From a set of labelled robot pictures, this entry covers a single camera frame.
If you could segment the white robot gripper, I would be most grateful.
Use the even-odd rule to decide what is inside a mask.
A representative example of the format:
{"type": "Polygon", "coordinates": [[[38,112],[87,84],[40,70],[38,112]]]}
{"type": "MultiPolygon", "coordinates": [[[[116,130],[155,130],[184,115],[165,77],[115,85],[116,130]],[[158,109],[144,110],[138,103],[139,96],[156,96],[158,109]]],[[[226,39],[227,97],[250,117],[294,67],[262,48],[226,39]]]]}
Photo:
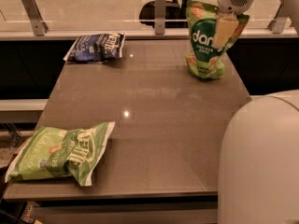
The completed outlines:
{"type": "Polygon", "coordinates": [[[220,14],[217,18],[213,47],[222,48],[238,26],[235,14],[242,14],[249,10],[254,0],[217,0],[220,14]]]}

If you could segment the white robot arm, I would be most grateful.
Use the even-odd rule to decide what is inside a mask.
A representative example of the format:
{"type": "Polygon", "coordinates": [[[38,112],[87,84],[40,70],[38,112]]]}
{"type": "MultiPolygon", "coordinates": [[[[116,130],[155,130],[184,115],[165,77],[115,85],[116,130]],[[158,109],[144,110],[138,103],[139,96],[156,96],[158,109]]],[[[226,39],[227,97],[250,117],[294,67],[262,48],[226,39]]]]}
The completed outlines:
{"type": "Polygon", "coordinates": [[[298,91],[260,96],[225,131],[218,224],[299,224],[298,91]]]}

